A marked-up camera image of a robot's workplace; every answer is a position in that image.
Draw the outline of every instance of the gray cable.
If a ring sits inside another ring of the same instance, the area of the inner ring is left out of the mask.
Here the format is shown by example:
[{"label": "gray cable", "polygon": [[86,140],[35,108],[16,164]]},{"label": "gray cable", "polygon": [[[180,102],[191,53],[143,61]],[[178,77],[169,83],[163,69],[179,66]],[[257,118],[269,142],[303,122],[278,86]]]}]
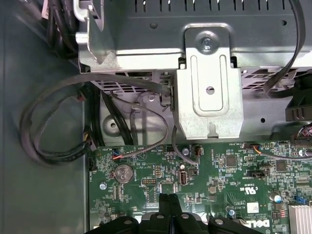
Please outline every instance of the gray cable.
[{"label": "gray cable", "polygon": [[75,98],[76,96],[67,96],[62,98],[61,100],[59,100],[53,107],[52,109],[43,117],[43,119],[41,120],[37,130],[35,131],[35,136],[33,137],[33,142],[34,142],[34,147],[37,150],[37,152],[39,154],[41,154],[42,156],[47,156],[47,157],[61,157],[61,156],[70,156],[72,154],[75,154],[77,152],[79,152],[80,150],[83,149],[84,145],[87,143],[86,141],[79,143],[77,146],[75,146],[73,149],[66,151],[66,152],[49,152],[49,151],[45,151],[42,150],[40,148],[40,140],[41,140],[41,136],[46,128],[46,126],[48,125],[48,123],[50,122],[51,118],[53,117],[53,115],[56,113],[56,111],[60,108],[60,106],[68,99],[70,98]]},{"label": "gray cable", "polygon": [[158,142],[156,142],[156,143],[154,143],[154,144],[152,144],[152,145],[150,145],[150,146],[148,146],[148,147],[146,147],[146,148],[144,148],[144,149],[141,149],[141,150],[138,150],[138,151],[135,151],[135,152],[131,152],[131,153],[124,154],[124,155],[122,155],[122,158],[125,158],[125,157],[132,157],[132,156],[136,156],[136,155],[138,155],[138,154],[147,152],[147,151],[152,150],[153,148],[156,148],[157,146],[159,146],[159,145],[161,145],[161,144],[163,144],[163,143],[165,142],[165,140],[166,140],[166,138],[167,138],[167,136],[168,136],[169,126],[168,126],[168,124],[167,124],[167,122],[166,122],[166,120],[164,119],[163,116],[161,116],[161,115],[158,114],[157,112],[152,111],[152,110],[150,110],[150,109],[148,109],[148,108],[146,108],[146,107],[144,107],[144,106],[140,106],[140,105],[134,104],[134,103],[132,103],[132,102],[128,102],[128,101],[125,101],[125,100],[123,100],[123,99],[120,99],[120,98],[118,98],[115,94],[113,94],[112,92],[111,92],[111,96],[112,96],[114,99],[116,99],[116,100],[118,100],[118,101],[120,101],[120,102],[129,104],[129,105],[131,105],[131,106],[135,106],[136,108],[138,108],[138,109],[140,109],[140,110],[142,110],[142,111],[151,112],[151,113],[155,114],[156,116],[158,116],[158,117],[163,121],[163,123],[165,124],[165,127],[166,127],[166,133],[165,133],[164,137],[163,137],[160,141],[158,141]]},{"label": "gray cable", "polygon": [[20,141],[23,146],[24,151],[26,154],[31,157],[37,163],[43,166],[57,166],[59,163],[52,162],[42,155],[40,155],[30,138],[30,130],[32,126],[32,114],[37,107],[37,105],[49,97],[55,91],[67,87],[73,84],[85,83],[90,81],[111,81],[111,82],[118,82],[128,84],[134,87],[139,87],[142,89],[151,90],[155,93],[159,93],[165,96],[170,95],[170,90],[168,87],[150,82],[147,80],[141,80],[132,77],[125,77],[125,76],[117,76],[117,75],[110,75],[110,74],[83,74],[83,75],[76,75],[67,79],[64,79],[54,85],[51,88],[44,90],[37,98],[35,98],[22,112],[20,122],[19,122],[19,130],[20,130]]},{"label": "gray cable", "polygon": [[177,128],[176,126],[174,126],[173,130],[172,130],[172,136],[171,136],[171,143],[172,143],[172,147],[175,151],[175,153],[181,158],[183,159],[183,161],[187,162],[187,163],[190,163],[192,165],[197,165],[198,162],[195,162],[191,159],[189,159],[188,157],[186,157],[185,155],[183,155],[180,150],[177,148],[176,146],[176,131],[177,131]]},{"label": "gray cable", "polygon": [[[145,91],[143,93],[140,93],[140,95],[137,97],[135,102],[140,103],[141,100],[145,96],[149,96],[149,95],[155,95],[155,93],[152,91]],[[131,129],[133,144],[138,145],[137,127],[136,127],[136,110],[134,110],[133,108],[131,108],[131,112],[130,112],[130,129]]]},{"label": "gray cable", "polygon": [[266,154],[263,152],[261,152],[261,155],[266,156],[266,157],[275,158],[275,159],[292,160],[292,161],[312,160],[312,152],[309,153],[309,152],[307,152],[307,150],[305,151],[306,157],[283,157],[283,156],[279,156],[279,155],[270,155],[270,154]]}]

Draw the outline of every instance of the orange wire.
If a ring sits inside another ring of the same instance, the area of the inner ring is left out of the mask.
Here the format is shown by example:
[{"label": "orange wire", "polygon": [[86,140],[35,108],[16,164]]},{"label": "orange wire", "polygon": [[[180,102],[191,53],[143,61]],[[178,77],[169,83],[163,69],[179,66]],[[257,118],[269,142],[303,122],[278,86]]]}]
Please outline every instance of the orange wire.
[{"label": "orange wire", "polygon": [[113,160],[118,159],[118,158],[121,158],[121,157],[122,157],[122,155],[119,155],[119,156],[117,156],[117,157],[114,157]]},{"label": "orange wire", "polygon": [[253,149],[258,153],[258,154],[262,154],[260,151],[257,150],[257,148],[254,146]]}]

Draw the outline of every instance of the metal bracket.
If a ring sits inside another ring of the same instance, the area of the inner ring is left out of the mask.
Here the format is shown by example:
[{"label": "metal bracket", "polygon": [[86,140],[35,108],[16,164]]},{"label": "metal bracket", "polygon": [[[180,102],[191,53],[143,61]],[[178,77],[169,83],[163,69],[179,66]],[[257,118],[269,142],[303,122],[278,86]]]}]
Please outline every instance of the metal bracket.
[{"label": "metal bracket", "polygon": [[104,1],[74,0],[74,12],[80,21],[87,23],[86,32],[76,33],[78,45],[86,45],[97,64],[102,64],[107,58],[114,59],[116,57],[114,42],[108,24],[104,26]]},{"label": "metal bracket", "polygon": [[176,79],[177,118],[185,137],[239,137],[241,77],[240,70],[231,67],[228,29],[189,28],[185,47],[186,69],[178,70]]},{"label": "metal bracket", "polygon": [[100,31],[104,27],[104,0],[73,0],[74,13],[81,22],[86,22],[88,12],[96,18]]}]

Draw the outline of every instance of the motherboard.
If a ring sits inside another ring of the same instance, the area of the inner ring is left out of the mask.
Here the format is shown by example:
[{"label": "motherboard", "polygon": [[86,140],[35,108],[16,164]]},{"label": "motherboard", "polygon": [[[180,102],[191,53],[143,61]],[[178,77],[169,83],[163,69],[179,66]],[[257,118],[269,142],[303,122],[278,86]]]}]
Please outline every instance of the motherboard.
[{"label": "motherboard", "polygon": [[[160,193],[175,193],[184,212],[242,218],[264,234],[289,234],[289,205],[312,202],[312,160],[275,160],[259,155],[250,143],[178,145],[198,165],[185,163],[172,145],[130,158],[114,156],[144,146],[102,147],[89,162],[90,229],[130,215],[139,222],[158,211]],[[300,157],[305,146],[262,142],[261,151]]]}]

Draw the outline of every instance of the heatsink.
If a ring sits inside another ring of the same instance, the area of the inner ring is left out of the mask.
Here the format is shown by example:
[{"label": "heatsink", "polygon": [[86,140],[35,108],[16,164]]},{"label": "heatsink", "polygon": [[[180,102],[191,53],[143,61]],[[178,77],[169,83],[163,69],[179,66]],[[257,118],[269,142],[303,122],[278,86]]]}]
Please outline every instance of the heatsink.
[{"label": "heatsink", "polygon": [[294,234],[312,234],[312,207],[289,206],[290,231]]}]

